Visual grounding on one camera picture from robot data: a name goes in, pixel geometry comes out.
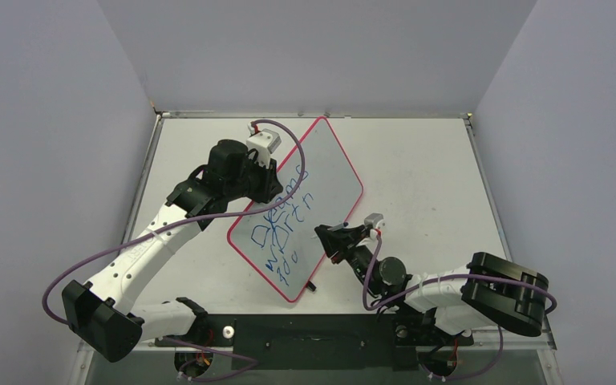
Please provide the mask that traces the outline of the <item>blue whiteboard marker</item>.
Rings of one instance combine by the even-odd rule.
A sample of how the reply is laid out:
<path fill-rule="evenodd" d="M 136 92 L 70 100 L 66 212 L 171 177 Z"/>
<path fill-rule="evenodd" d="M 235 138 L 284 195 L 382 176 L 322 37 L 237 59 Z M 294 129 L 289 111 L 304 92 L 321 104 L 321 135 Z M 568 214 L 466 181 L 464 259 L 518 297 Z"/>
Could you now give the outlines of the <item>blue whiteboard marker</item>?
<path fill-rule="evenodd" d="M 345 229 L 348 226 L 347 222 L 340 223 L 338 225 L 330 226 L 327 228 L 328 231 L 334 232 L 339 231 L 341 229 Z"/>

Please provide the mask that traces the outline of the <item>pink-framed whiteboard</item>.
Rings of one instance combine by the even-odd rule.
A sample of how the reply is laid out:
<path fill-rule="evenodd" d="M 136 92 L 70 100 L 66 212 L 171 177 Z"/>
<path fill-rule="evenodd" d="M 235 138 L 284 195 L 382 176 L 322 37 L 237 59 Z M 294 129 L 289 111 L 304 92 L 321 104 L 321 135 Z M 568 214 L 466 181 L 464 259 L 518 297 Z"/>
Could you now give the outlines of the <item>pink-framed whiteboard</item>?
<path fill-rule="evenodd" d="M 316 119 L 278 166 L 282 192 L 277 207 L 251 204 L 235 220 L 227 238 L 287 302 L 296 302 L 314 275 L 324 251 L 314 229 L 341 225 L 363 195 L 363 183 L 328 120 Z"/>

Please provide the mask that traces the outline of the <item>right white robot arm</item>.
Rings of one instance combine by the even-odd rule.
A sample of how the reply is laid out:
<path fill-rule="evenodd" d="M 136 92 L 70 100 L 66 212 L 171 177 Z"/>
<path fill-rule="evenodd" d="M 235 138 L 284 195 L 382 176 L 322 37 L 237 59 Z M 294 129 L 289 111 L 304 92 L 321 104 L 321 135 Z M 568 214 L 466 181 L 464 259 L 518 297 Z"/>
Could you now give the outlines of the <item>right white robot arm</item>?
<path fill-rule="evenodd" d="M 397 257 L 379 258 L 379 225 L 318 225 L 314 232 L 330 261 L 346 262 L 362 284 L 365 310 L 420 314 L 421 334 L 430 342 L 487 326 L 537 337 L 557 307 L 548 278 L 490 253 L 474 253 L 446 272 L 410 274 Z"/>

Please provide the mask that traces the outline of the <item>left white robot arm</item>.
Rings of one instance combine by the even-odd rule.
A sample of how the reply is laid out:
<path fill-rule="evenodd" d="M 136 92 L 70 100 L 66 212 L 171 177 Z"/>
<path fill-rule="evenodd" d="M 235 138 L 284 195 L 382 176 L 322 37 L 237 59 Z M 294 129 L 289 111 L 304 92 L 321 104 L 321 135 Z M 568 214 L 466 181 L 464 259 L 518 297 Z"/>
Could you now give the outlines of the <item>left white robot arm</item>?
<path fill-rule="evenodd" d="M 126 357 L 144 340 L 178 336 L 197 345 L 207 334 L 206 311 L 185 297 L 137 306 L 136 300 L 176 251 L 201 233 L 229 202 L 271 202 L 282 187 L 272 154 L 281 141 L 269 133 L 242 143 L 220 140 L 168 195 L 148 227 L 108 266 L 62 291 L 67 325 L 108 362 Z"/>

